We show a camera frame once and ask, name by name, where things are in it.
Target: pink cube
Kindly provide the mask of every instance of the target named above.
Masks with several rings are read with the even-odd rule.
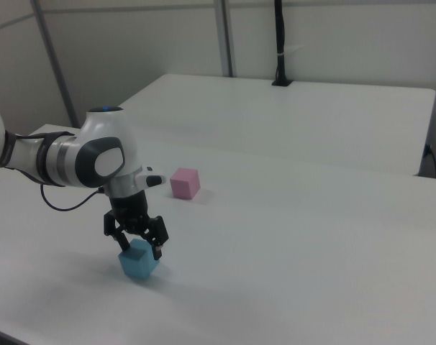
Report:
[[[170,179],[173,196],[178,199],[191,200],[201,189],[199,172],[196,169],[179,167]]]

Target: table surface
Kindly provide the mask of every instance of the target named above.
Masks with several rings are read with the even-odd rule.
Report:
[[[192,201],[147,190],[170,239],[144,282],[103,235],[104,195],[56,212],[0,169],[1,332],[31,344],[436,344],[436,180],[140,146],[146,165],[197,168],[202,185]],[[45,192],[61,207],[89,194]]]
[[[121,106],[148,139],[415,175],[435,91],[164,75]]]

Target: blue cube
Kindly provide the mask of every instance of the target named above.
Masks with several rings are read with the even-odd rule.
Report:
[[[133,239],[130,248],[119,254],[124,273],[132,278],[146,279],[155,269],[159,260],[154,260],[151,245],[141,239]]]

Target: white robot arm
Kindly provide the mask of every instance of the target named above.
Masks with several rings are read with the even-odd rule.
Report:
[[[41,185],[102,186],[112,205],[104,217],[104,233],[122,250],[130,247],[122,231],[140,235],[158,259],[168,234],[162,217],[147,215],[144,190],[165,183],[165,177],[142,167],[137,148],[128,116],[119,107],[89,110],[78,135],[20,136],[6,131],[0,117],[0,167],[19,170]]]

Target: cube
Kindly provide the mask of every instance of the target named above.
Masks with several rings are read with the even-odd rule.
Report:
[[[191,200],[201,189],[199,172],[196,169],[180,167],[170,179],[173,196],[178,199]]]
[[[130,248],[119,254],[119,261],[124,273],[137,279],[147,279],[159,263],[151,245],[141,239],[133,239]]]

